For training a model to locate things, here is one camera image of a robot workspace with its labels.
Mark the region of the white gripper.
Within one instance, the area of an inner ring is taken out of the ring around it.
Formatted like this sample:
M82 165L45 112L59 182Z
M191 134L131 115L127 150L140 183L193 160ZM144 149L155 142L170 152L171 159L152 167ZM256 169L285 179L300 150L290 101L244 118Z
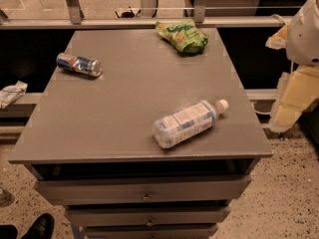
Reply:
M267 39L265 46L274 50L286 48L290 61L305 65L291 74L283 73L278 81L269 128L273 132L286 132L319 98L318 0L307 0L289 26L281 27Z

